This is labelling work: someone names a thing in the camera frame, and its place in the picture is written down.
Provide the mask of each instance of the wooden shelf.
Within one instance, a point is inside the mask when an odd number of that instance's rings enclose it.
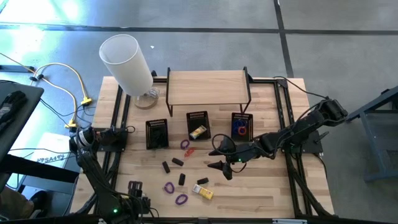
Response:
[[[223,71],[167,70],[166,104],[173,106],[241,105],[244,113],[251,101],[247,68]]]

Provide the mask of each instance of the red ring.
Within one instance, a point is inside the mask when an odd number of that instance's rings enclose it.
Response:
[[[239,134],[240,136],[244,136],[244,135],[246,134],[246,131],[247,131],[247,129],[246,129],[245,126],[239,127],[239,129],[238,129],[238,134]]]

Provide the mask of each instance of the power connector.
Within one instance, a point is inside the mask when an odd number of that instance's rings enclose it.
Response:
[[[93,100],[92,100],[91,98],[84,97],[83,101],[82,101],[80,104],[81,104],[81,105],[84,105],[84,106],[88,106],[88,105],[90,105],[90,103],[92,103],[92,102],[93,102]]]
[[[70,120],[69,123],[65,125],[65,128],[68,129],[77,128],[77,124],[73,120]]]

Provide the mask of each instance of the purple ring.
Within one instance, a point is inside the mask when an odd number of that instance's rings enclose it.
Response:
[[[178,202],[178,200],[180,200],[180,198],[182,198],[182,197],[185,197],[185,199],[184,199],[182,202]],[[187,202],[187,200],[188,200],[188,195],[186,195],[186,194],[180,194],[180,195],[175,199],[175,203],[176,203],[177,205],[182,205],[182,204],[184,204],[185,202]]]
[[[171,183],[171,182],[167,182],[167,183],[164,185],[163,189],[164,189],[167,193],[169,193],[169,194],[174,193],[174,185],[173,185],[173,183]]]
[[[188,148],[189,144],[190,144],[190,143],[189,143],[189,140],[188,140],[188,139],[184,139],[184,140],[181,142],[181,144],[180,144],[180,148],[183,149],[183,150],[186,150],[186,149]]]

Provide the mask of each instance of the red object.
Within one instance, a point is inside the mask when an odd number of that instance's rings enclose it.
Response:
[[[195,151],[195,148],[194,148],[194,147],[189,148],[188,151],[185,152],[184,157],[189,157],[189,156],[191,156],[191,154],[192,154],[194,151]]]
[[[242,127],[239,127],[239,129],[238,129],[238,134],[240,135],[240,136],[244,136],[245,134],[246,134],[246,127],[244,127],[244,126],[242,126]]]

